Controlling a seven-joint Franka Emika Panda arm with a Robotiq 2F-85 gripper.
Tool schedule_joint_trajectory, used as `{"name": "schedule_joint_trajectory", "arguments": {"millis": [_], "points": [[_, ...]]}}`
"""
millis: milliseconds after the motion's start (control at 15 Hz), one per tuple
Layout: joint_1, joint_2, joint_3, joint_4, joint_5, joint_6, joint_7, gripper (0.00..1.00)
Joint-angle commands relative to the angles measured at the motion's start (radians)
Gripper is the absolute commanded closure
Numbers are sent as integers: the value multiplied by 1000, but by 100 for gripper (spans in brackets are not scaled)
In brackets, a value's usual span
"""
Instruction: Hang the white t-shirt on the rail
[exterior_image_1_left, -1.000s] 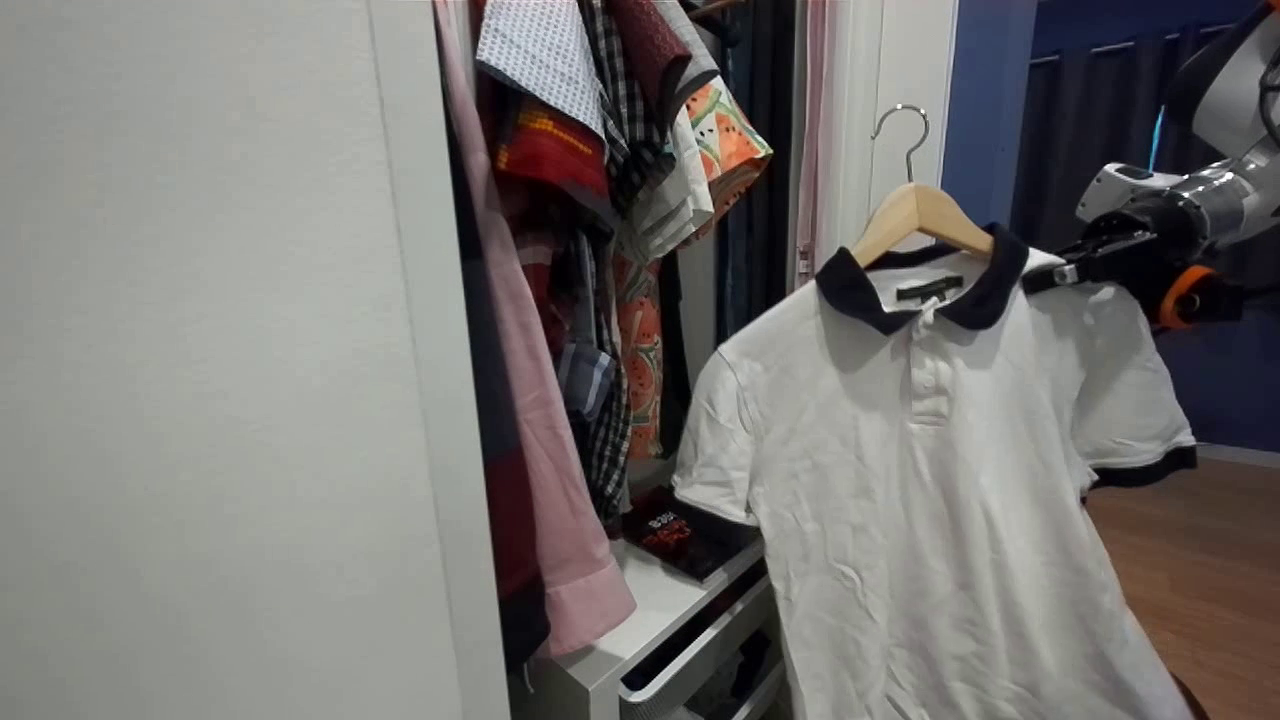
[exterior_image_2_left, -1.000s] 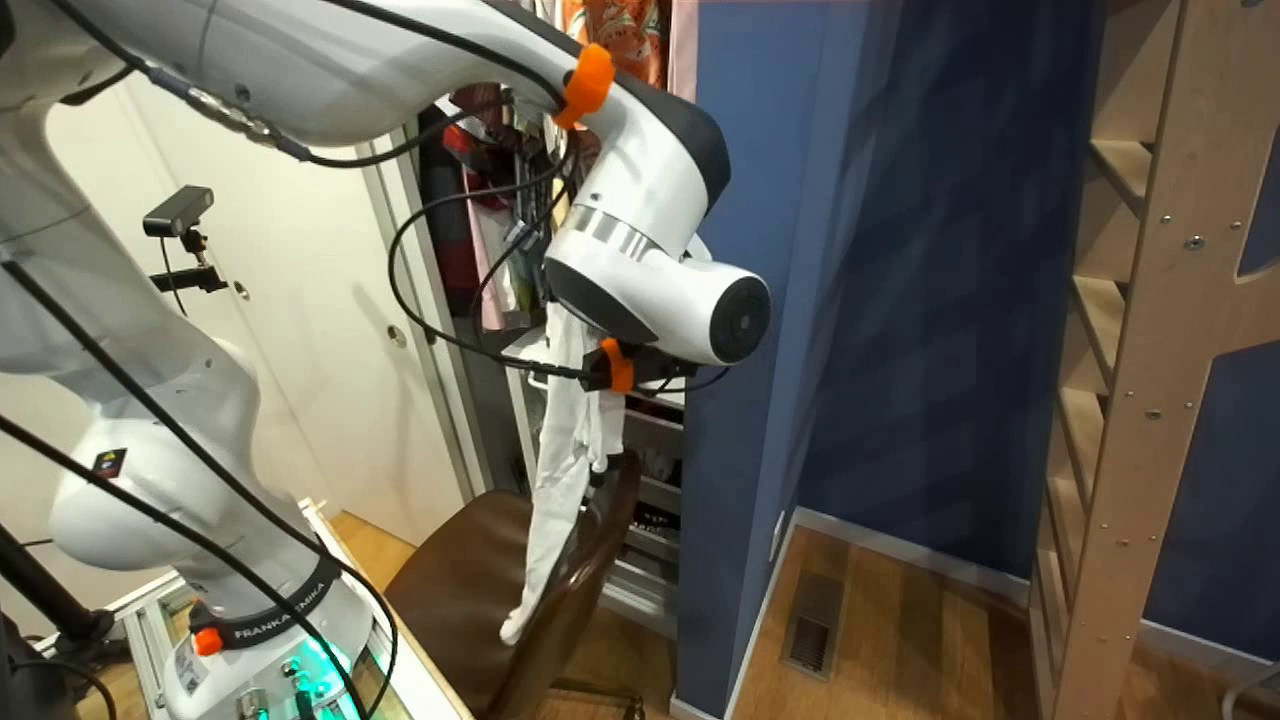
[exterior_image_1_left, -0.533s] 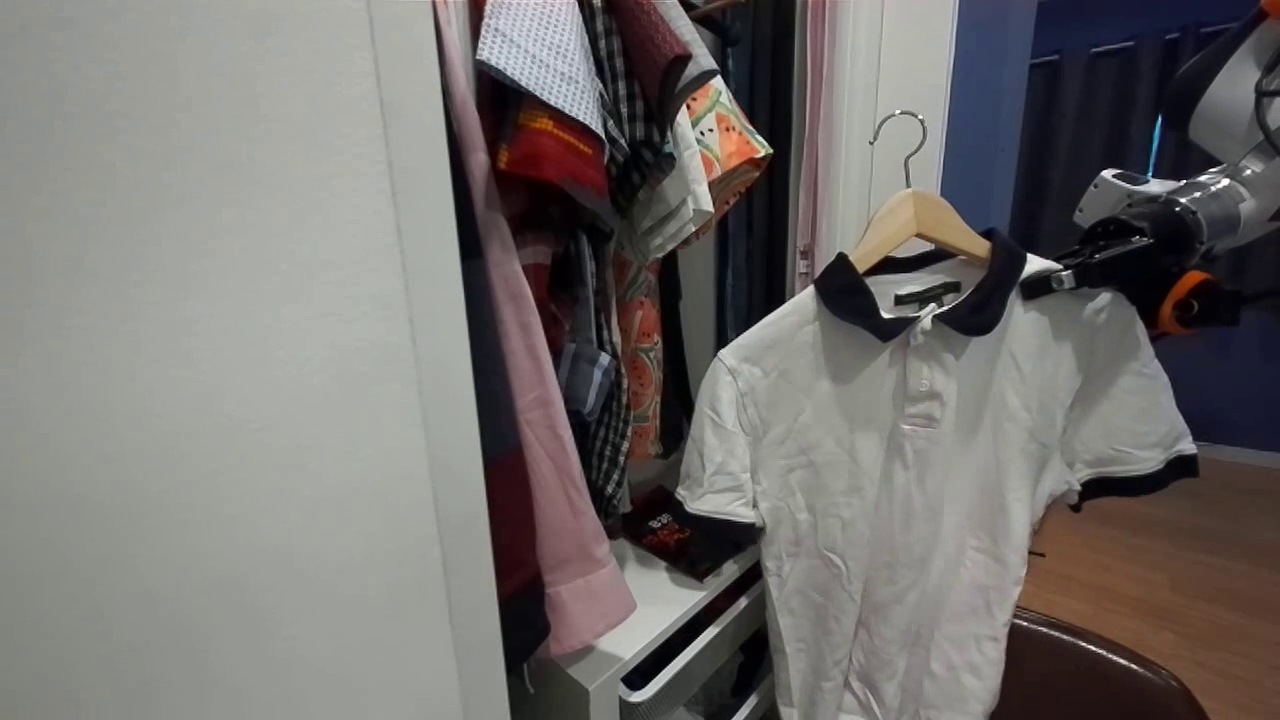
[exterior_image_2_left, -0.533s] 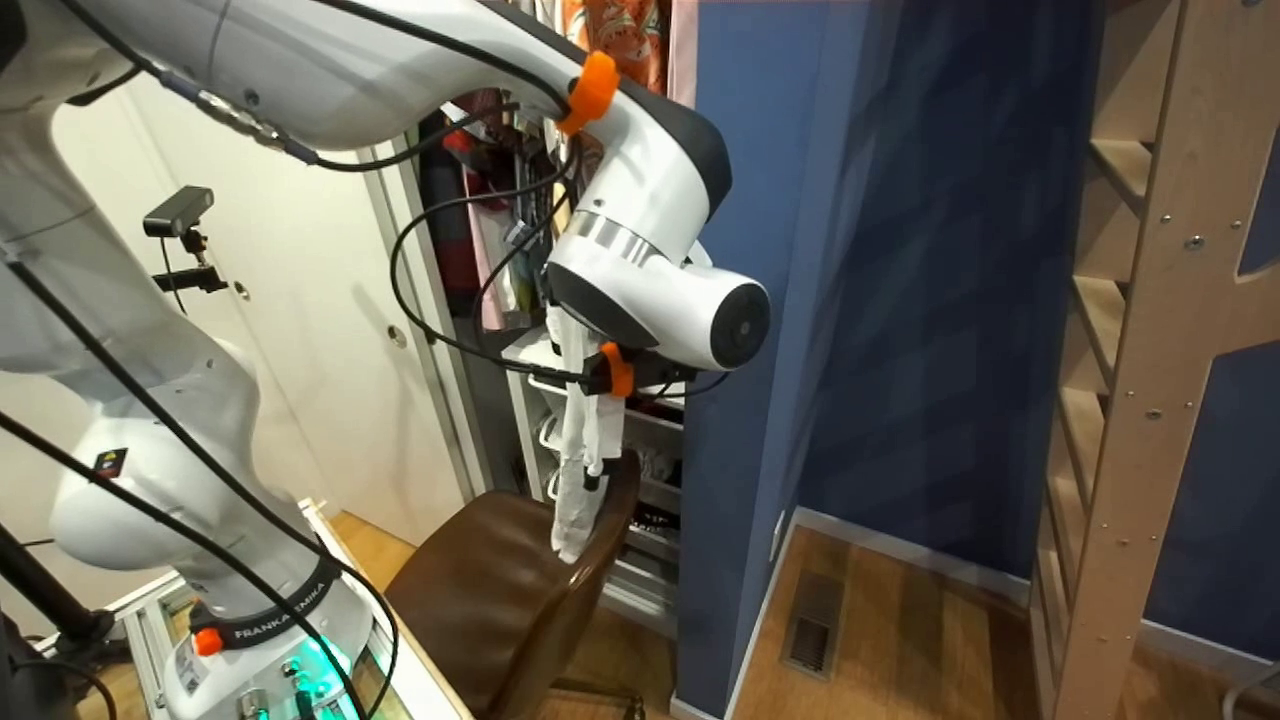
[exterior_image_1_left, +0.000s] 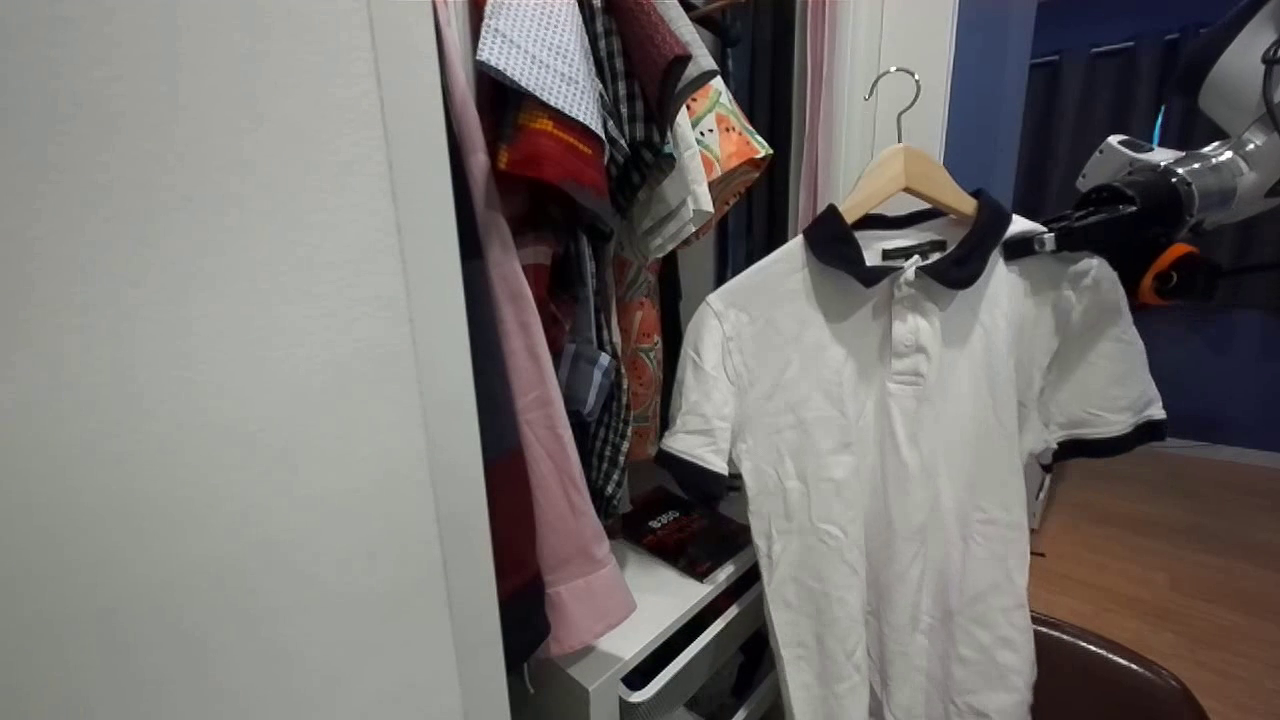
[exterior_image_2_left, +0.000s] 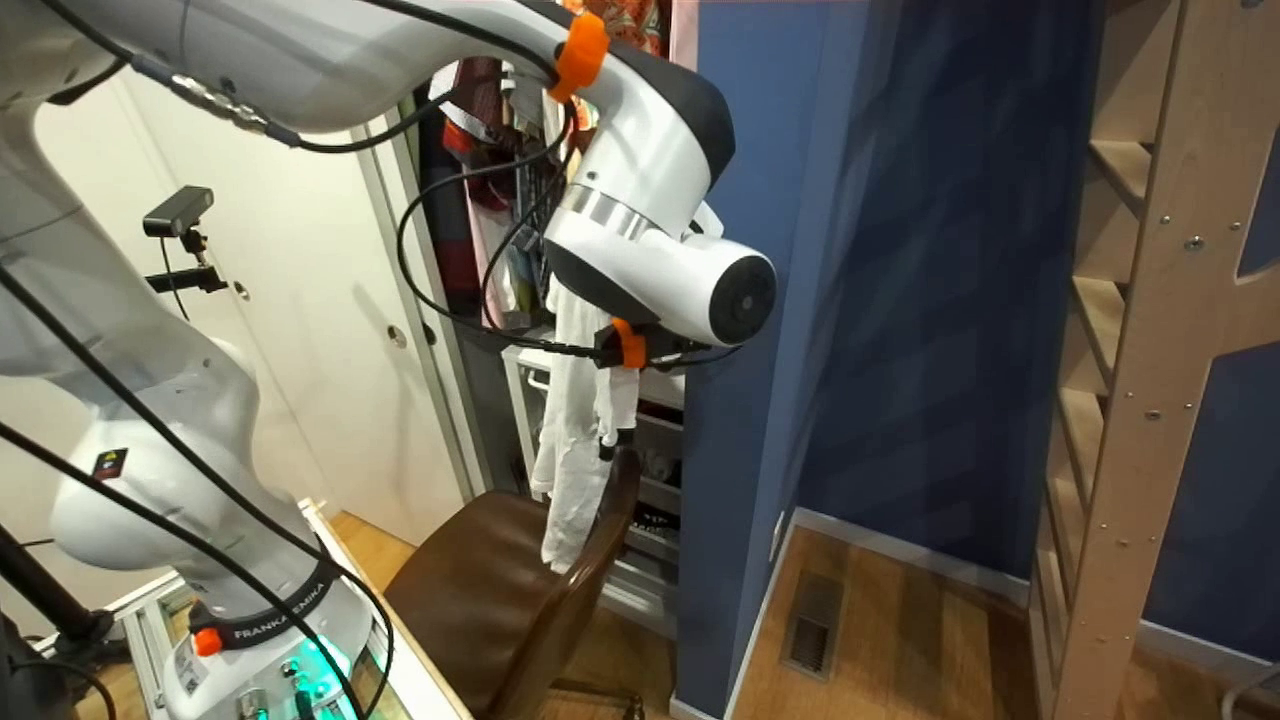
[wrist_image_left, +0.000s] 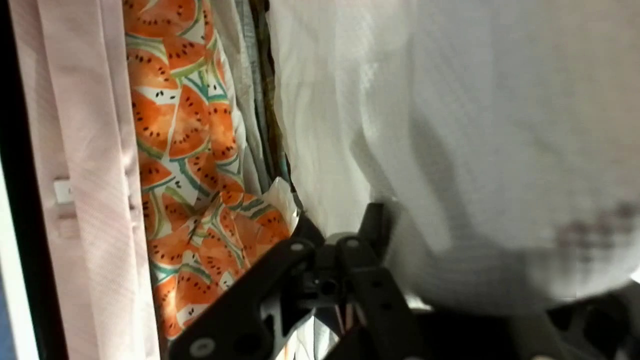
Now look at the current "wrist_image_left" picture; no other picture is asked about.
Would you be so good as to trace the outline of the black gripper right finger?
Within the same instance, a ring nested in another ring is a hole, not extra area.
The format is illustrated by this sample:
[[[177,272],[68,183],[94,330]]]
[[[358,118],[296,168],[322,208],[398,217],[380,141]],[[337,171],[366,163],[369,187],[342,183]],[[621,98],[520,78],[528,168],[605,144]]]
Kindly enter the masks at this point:
[[[322,321],[337,336],[325,360],[427,360],[417,321],[368,243],[328,244],[322,263]]]

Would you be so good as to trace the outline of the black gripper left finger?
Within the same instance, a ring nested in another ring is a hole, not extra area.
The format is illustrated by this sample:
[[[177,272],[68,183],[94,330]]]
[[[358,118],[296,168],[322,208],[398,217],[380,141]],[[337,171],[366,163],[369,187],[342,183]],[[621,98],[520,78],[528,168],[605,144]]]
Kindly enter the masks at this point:
[[[318,299],[313,258],[308,240],[273,246],[170,345],[168,360],[270,360]]]

